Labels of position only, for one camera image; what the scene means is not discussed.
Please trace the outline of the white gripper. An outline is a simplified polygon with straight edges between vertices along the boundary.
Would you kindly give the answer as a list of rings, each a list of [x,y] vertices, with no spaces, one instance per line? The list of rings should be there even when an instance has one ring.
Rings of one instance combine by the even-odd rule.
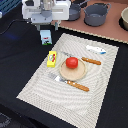
[[[22,0],[22,16],[40,29],[53,20],[68,20],[70,0]]]

